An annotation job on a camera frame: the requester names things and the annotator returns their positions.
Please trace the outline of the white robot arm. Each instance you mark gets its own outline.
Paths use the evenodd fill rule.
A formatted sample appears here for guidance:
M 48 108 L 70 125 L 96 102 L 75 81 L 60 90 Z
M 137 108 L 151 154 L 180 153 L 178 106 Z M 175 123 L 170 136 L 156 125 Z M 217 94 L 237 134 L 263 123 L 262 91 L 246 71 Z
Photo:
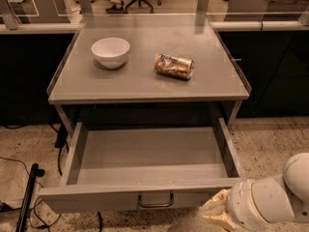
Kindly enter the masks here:
M 272 224 L 309 222 L 309 154 L 290 157 L 283 172 L 245 179 L 223 189 L 202 206 L 202 218 L 228 231 L 262 231 Z

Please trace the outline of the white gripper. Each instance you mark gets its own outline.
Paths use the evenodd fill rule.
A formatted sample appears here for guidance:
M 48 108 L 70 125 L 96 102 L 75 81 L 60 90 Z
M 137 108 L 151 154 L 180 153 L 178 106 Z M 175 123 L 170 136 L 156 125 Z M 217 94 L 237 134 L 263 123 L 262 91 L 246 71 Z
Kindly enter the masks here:
M 295 218 L 282 177 L 247 179 L 231 191 L 222 189 L 202 207 L 202 218 L 228 232 L 239 225 L 249 231 L 268 229 L 273 223 Z

